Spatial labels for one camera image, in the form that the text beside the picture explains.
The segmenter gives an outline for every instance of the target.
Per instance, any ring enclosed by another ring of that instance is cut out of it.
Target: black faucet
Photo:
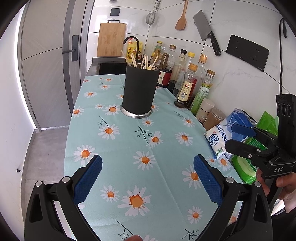
[[[139,42],[139,40],[135,36],[129,36],[122,43],[125,44],[128,39],[135,39],[137,41],[137,54],[136,54],[136,61],[137,61],[138,60],[138,54],[139,54],[140,42]]]

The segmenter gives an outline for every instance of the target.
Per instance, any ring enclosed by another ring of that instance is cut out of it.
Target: tablecloth
[[[101,240],[195,240],[213,216],[194,168],[202,154],[224,176],[239,176],[223,156],[213,159],[205,129],[175,97],[157,87],[153,113],[133,119],[121,113],[124,75],[86,77],[69,127],[64,175],[72,176],[98,154],[103,168],[79,208]],[[235,221],[241,204],[231,217]]]

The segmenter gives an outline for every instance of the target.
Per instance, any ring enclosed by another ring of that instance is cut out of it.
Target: green plastic package
[[[276,125],[276,120],[266,111],[264,111],[256,127],[268,131],[276,136],[278,135],[278,127]],[[261,150],[266,149],[264,145],[262,145],[260,142],[256,141],[252,137],[248,137],[245,140],[245,143],[250,144],[252,146],[256,146]],[[249,159],[234,155],[231,161],[237,173],[244,182],[252,184],[256,180],[256,171],[258,168],[254,167]]]

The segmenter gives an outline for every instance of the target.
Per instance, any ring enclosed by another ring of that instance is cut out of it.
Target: wooden spatula
[[[183,13],[182,13],[181,18],[178,20],[178,22],[176,24],[176,27],[175,27],[176,30],[182,30],[186,26],[185,15],[186,15],[186,10],[187,10],[187,5],[188,5],[188,0],[185,0]]]

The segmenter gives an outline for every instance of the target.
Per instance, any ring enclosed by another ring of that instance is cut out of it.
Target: blue logo
[[[216,135],[216,134],[212,134],[212,135],[210,135],[210,143],[211,143],[212,146],[217,145],[218,142],[219,142],[219,137],[218,137],[218,135]]]

